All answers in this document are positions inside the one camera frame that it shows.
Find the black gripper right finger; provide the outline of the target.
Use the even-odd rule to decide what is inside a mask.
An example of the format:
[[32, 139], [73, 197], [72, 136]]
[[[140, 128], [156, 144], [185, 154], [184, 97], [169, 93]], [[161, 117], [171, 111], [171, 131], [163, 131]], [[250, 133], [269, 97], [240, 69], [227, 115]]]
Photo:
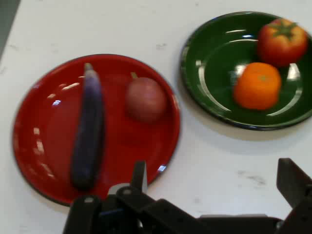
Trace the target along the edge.
[[290, 158], [280, 158], [276, 185], [292, 208], [276, 232], [310, 234], [312, 232], [312, 179]]

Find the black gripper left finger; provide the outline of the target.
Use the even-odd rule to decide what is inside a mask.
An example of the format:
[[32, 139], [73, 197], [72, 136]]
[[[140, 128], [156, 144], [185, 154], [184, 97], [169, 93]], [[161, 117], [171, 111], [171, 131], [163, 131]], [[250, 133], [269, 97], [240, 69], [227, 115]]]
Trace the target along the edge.
[[200, 222], [167, 200], [154, 200], [143, 191], [146, 163], [134, 166], [132, 180], [102, 200], [95, 195], [71, 205], [65, 234], [198, 234]]

